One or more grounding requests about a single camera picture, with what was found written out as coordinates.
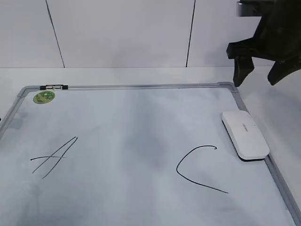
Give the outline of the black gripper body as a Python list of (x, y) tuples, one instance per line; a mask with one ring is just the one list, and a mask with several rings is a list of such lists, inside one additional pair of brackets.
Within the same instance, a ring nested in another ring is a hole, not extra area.
[(253, 37), (228, 44), (227, 56), (285, 61), (301, 55), (301, 2), (263, 0)]

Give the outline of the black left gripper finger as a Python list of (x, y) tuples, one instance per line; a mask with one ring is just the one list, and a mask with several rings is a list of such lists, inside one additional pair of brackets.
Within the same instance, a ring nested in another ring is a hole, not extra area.
[(234, 59), (233, 83), (240, 86), (245, 78), (254, 70), (254, 64), (251, 57), (238, 56)]

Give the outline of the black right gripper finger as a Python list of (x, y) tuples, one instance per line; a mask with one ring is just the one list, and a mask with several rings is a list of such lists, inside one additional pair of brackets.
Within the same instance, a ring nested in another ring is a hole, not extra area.
[(291, 73), (301, 69), (300, 60), (275, 62), (268, 74), (268, 81), (273, 86)]

